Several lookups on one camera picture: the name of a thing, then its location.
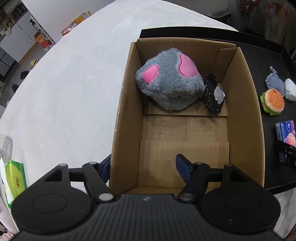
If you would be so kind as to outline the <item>brown cardboard box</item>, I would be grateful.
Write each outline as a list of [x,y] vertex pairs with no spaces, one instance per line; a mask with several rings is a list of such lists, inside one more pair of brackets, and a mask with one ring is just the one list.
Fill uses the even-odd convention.
[[[189,56],[203,77],[215,75],[226,95],[219,115],[211,115],[203,102],[165,111],[138,89],[136,71],[172,47]],[[259,100],[243,52],[234,44],[190,38],[144,38],[131,44],[111,153],[111,191],[179,194],[185,182],[175,166],[177,154],[212,168],[233,164],[264,184]]]

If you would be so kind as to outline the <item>black white dotted pouch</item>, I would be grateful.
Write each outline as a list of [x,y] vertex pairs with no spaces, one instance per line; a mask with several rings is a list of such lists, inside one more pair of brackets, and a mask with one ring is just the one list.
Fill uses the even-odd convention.
[[224,104],[225,93],[218,85],[216,78],[213,74],[210,74],[205,80],[205,91],[204,91],[204,104],[208,108],[208,111],[217,116]]

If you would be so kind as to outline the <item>blue planet tissue pack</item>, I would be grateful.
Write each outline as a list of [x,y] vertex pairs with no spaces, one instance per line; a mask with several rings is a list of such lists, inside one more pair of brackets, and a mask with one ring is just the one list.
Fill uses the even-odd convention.
[[293,120],[276,123],[275,127],[278,141],[296,147],[295,125]]

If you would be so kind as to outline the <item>burger plush toy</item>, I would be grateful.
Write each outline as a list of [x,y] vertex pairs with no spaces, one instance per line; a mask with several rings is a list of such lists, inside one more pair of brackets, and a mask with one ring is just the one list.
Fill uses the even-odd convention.
[[279,115],[285,107],[285,101],[281,93],[271,88],[260,96],[261,105],[269,115]]

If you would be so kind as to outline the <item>grey knitted pouch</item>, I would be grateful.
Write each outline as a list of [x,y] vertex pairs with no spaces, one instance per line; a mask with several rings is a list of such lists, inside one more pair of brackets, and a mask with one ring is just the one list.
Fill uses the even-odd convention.
[[268,89],[276,89],[282,96],[285,95],[284,82],[279,78],[277,71],[270,66],[271,73],[266,77],[265,83]]

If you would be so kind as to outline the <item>white soft ball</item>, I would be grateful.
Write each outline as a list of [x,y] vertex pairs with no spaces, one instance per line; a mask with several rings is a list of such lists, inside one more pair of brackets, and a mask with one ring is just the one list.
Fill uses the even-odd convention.
[[289,101],[296,101],[296,84],[290,78],[287,78],[284,82],[284,85],[285,97]]

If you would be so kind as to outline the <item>green tissue pack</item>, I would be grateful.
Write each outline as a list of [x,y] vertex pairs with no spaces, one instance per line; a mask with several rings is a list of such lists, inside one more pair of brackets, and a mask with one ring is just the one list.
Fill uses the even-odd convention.
[[27,189],[23,163],[10,160],[5,164],[1,158],[1,179],[7,206],[11,209],[13,201]]

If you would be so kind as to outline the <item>clear plastic bottle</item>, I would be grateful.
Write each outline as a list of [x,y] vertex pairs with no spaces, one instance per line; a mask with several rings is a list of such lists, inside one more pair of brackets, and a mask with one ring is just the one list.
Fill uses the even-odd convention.
[[1,149],[1,158],[4,163],[7,163],[11,160],[13,152],[13,140],[11,137],[0,134],[0,149]]

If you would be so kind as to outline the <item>grey pink plush toy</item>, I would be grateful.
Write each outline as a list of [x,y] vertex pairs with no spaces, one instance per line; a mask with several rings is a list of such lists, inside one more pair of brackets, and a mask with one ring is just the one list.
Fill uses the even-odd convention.
[[206,86],[193,60],[176,48],[160,52],[137,70],[138,88],[165,110],[182,110],[202,97]]

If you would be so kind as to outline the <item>yellow slipper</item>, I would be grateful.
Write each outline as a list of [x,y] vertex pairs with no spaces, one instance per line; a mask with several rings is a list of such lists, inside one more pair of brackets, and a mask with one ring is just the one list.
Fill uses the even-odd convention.
[[36,66],[36,64],[38,63],[39,60],[32,60],[29,64],[29,68],[34,68]]

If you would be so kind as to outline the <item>black tray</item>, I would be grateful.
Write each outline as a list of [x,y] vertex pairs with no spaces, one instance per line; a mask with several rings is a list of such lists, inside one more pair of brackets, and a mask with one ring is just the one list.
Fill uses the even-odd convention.
[[[254,35],[207,27],[161,27],[143,29],[140,38],[181,37],[234,43],[240,47],[247,61],[257,94],[266,90],[266,77],[275,70],[281,80],[295,81],[295,66],[286,49],[272,41]],[[295,121],[295,102],[285,101],[280,115],[262,112],[265,142],[264,187],[273,194],[295,188],[295,165],[279,160],[276,123]]]

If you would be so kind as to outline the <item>white cabinet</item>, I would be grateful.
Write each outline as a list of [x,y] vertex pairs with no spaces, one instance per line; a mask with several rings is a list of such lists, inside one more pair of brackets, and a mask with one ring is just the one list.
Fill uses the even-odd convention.
[[1,48],[18,63],[36,44],[34,35],[38,30],[30,22],[32,16],[29,11],[26,11],[11,26],[11,33],[1,37]]

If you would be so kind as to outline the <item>orange cardboard box on floor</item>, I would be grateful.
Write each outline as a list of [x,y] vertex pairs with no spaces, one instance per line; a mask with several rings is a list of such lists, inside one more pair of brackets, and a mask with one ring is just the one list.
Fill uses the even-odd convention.
[[69,32],[71,32],[77,25],[79,25],[82,21],[86,20],[91,16],[91,12],[87,11],[82,13],[79,17],[77,17],[69,26],[67,26],[64,30],[62,30],[62,36],[65,36]]

